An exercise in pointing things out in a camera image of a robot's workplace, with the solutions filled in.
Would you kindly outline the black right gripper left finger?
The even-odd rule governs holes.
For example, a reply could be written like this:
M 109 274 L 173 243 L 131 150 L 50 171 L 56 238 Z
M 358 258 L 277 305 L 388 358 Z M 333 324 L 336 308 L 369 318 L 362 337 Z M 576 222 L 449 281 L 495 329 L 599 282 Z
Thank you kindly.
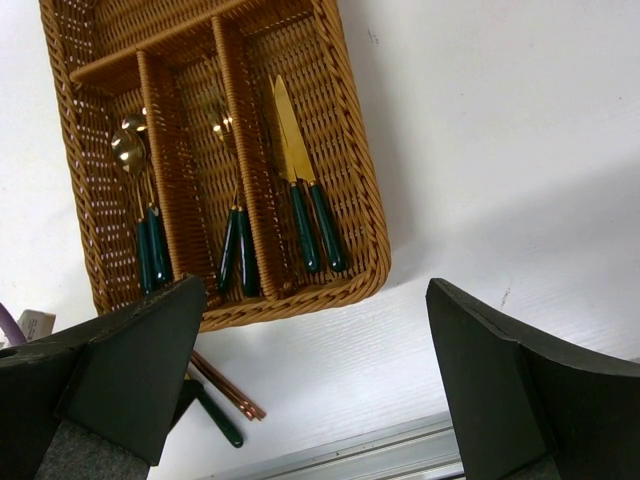
M 1 352 L 4 479 L 145 479 L 158 465 L 206 307 L 186 275 Z

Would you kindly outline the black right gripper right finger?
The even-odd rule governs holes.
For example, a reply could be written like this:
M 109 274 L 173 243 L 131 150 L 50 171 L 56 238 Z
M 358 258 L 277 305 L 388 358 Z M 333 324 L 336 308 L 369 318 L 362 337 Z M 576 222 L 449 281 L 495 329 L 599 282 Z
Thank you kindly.
M 639 365 L 430 280 L 429 324 L 469 479 L 636 479 Z

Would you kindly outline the gold knife green handle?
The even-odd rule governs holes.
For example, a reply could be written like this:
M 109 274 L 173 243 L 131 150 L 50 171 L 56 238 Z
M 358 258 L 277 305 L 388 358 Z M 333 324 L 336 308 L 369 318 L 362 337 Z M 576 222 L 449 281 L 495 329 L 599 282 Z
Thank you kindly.
M 308 273 L 318 273 L 321 262 L 318 242 L 314 236 L 308 209 L 299 185 L 299 181 L 303 179 L 302 174 L 306 172 L 302 161 L 308 160 L 309 155 L 283 77 L 277 74 L 274 79 L 270 78 L 269 81 L 275 101 L 283 154 L 279 170 L 289 186 L 304 267 Z
M 343 272 L 347 267 L 346 253 L 338 234 L 333 212 L 326 199 L 324 188 L 316 178 L 310 155 L 308 160 L 302 161 L 302 166 L 306 169 L 306 172 L 302 174 L 303 179 L 299 181 L 299 185 L 302 192 L 302 184 L 305 183 L 307 185 L 329 268 L 336 273 Z
M 217 425 L 224 437 L 234 448 L 241 448 L 244 445 L 242 433 L 226 413 L 216 404 L 213 398 L 206 392 L 203 384 L 198 380 L 192 379 L 189 375 L 185 376 L 185 380 L 190 386 L 195 388 L 195 397 L 201 403 L 209 417 Z

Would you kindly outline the gold fork green handle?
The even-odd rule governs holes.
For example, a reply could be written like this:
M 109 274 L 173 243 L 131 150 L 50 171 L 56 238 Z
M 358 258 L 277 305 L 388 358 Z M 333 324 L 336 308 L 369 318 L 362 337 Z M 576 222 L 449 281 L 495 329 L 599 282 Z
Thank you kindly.
M 217 100 L 213 104 L 214 112 L 214 133 L 224 145 L 226 151 L 234 160 L 237 159 L 237 149 L 235 144 L 233 130 L 233 119 L 230 115 L 228 107 L 223 100 Z M 238 174 L 234 174 L 234 193 L 232 197 L 231 208 L 227 217 L 225 237 L 223 242 L 222 254 L 219 263 L 218 290 L 226 293 L 231 285 L 233 262 L 236 252 L 236 241 L 238 237 L 236 217 L 238 213 L 237 205 L 238 192 Z
M 257 267 L 256 253 L 252 239 L 248 211 L 244 202 L 242 179 L 239 173 L 239 165 L 235 160 L 234 174 L 238 174 L 237 205 L 238 213 L 236 217 L 237 241 L 235 244 L 235 258 L 239 255 L 241 286 L 245 297 L 257 297 L 260 293 L 259 273 Z

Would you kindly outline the gold spoon green handle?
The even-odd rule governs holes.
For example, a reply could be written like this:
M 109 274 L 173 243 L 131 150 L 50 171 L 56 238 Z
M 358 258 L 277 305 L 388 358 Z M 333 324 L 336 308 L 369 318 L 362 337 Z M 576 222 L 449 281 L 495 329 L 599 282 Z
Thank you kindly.
M 153 267 L 147 241 L 145 207 L 142 202 L 139 176 L 146 161 L 145 145 L 139 135 L 130 129 L 117 130 L 111 139 L 111 149 L 116 164 L 126 172 L 133 181 L 137 214 L 136 241 L 137 257 L 140 273 L 141 291 L 148 295 L 154 288 Z
M 141 113 L 131 113 L 127 115 L 122 120 L 121 126 L 125 130 L 135 132 L 145 147 L 143 176 L 149 193 L 147 209 L 149 242 L 156 284 L 158 286 L 164 286 L 172 281 L 172 270 L 161 211 L 157 204 L 154 182 L 152 180 L 151 146 L 149 143 L 145 110 Z

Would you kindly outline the brown wicker cutlery tray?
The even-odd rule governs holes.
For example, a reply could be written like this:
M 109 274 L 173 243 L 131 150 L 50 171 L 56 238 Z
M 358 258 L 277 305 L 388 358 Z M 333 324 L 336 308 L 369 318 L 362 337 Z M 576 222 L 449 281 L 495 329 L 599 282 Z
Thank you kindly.
M 203 331 L 343 307 L 383 286 L 391 248 L 336 2 L 44 1 L 40 15 L 99 313 L 143 295 L 133 181 L 111 149 L 122 120 L 143 110 L 172 279 L 203 280 Z M 279 170 L 277 74 L 336 221 L 340 273 L 329 268 L 305 183 L 321 267 L 304 267 Z M 217 100 L 233 119 L 257 297 L 243 294 L 239 255 L 230 289 L 218 290 L 236 162 L 213 130 Z

